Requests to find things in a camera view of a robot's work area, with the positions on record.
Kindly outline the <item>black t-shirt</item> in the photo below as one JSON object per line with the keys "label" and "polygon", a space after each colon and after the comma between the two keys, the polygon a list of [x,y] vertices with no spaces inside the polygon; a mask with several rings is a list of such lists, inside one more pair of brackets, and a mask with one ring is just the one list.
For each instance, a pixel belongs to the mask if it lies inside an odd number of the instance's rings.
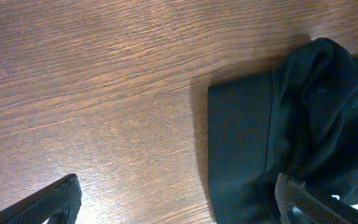
{"label": "black t-shirt", "polygon": [[358,57],[331,39],[208,89],[208,189],[218,223],[276,223],[279,174],[358,204]]}

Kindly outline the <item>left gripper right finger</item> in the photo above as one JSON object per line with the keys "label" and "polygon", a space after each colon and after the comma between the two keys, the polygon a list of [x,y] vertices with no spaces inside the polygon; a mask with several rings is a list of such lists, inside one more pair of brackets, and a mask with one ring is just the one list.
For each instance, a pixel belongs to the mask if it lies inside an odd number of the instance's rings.
{"label": "left gripper right finger", "polygon": [[335,198],[320,196],[283,173],[275,184],[275,199],[282,224],[358,224],[358,210]]}

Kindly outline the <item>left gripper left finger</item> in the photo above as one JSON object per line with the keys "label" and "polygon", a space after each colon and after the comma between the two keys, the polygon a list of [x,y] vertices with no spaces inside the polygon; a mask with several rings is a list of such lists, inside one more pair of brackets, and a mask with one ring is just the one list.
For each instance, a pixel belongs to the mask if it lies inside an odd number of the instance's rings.
{"label": "left gripper left finger", "polygon": [[0,211],[0,224],[74,224],[81,207],[76,174],[68,174]]}

